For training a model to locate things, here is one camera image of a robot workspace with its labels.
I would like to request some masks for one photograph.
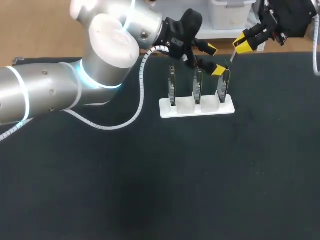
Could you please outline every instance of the black mat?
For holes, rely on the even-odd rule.
[[[1,240],[320,239],[311,54],[241,56],[236,114],[161,119],[170,62],[148,62],[145,106],[128,128],[103,132],[58,112],[0,143]],[[176,68],[179,96],[191,95],[192,72]],[[216,83],[206,78],[205,94]],[[138,89],[136,67],[108,106],[77,111],[121,124]]]

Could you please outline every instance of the white cable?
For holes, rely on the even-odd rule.
[[[137,112],[135,113],[135,115],[126,123],[118,125],[118,126],[101,126],[101,125],[97,125],[87,119],[85,119],[84,117],[80,116],[78,113],[72,111],[72,110],[65,110],[66,113],[71,114],[72,116],[74,116],[75,118],[77,118],[78,120],[84,122],[85,124],[88,124],[89,126],[99,129],[99,130],[103,130],[103,131],[113,131],[113,130],[118,130],[118,129],[122,129],[125,128],[127,126],[129,126],[130,124],[132,124],[140,115],[143,105],[144,105],[144,100],[145,100],[145,87],[144,87],[144,73],[145,73],[145,66],[147,63],[148,58],[150,57],[151,54],[153,54],[154,52],[157,51],[162,51],[162,52],[169,52],[169,48],[167,48],[166,46],[155,46],[153,48],[151,48],[144,56],[141,66],[140,66],[140,73],[139,73],[139,82],[140,82],[140,102],[139,102],[139,107]]]
[[[23,126],[30,123],[31,121],[32,121],[32,119],[28,119],[26,121],[21,121],[16,126],[11,128],[10,130],[6,131],[4,134],[1,134],[0,135],[0,142],[7,139],[8,137],[10,137],[12,134],[14,134],[16,131],[18,131],[19,129],[21,129]]]
[[[319,15],[315,16],[314,38],[313,38],[313,71],[316,76],[320,76],[318,70],[318,38],[319,38]]]
[[[66,113],[71,114],[72,116],[74,116],[75,118],[77,118],[78,120],[84,122],[85,124],[88,124],[89,126],[99,129],[99,130],[103,130],[103,131],[112,131],[112,130],[118,130],[118,129],[122,129],[124,127],[129,126],[130,124],[132,124],[140,115],[143,105],[144,105],[144,100],[145,100],[145,87],[144,87],[144,73],[145,73],[145,66],[147,63],[148,58],[157,51],[162,51],[162,52],[169,52],[169,49],[166,46],[155,46],[153,48],[151,48],[144,56],[141,66],[140,66],[140,73],[139,73],[139,82],[140,82],[140,102],[139,102],[139,107],[137,112],[135,113],[135,115],[126,123],[118,125],[118,126],[101,126],[101,125],[97,125],[87,119],[85,119],[84,117],[80,116],[78,113],[72,111],[72,110],[65,110]],[[26,121],[21,121],[19,122],[16,126],[14,126],[13,128],[11,128],[10,130],[6,131],[4,134],[0,135],[0,142],[7,139],[8,137],[10,137],[12,134],[14,134],[16,131],[18,131],[19,129],[21,129],[22,127],[24,127],[26,124],[30,123],[33,119],[28,119]]]

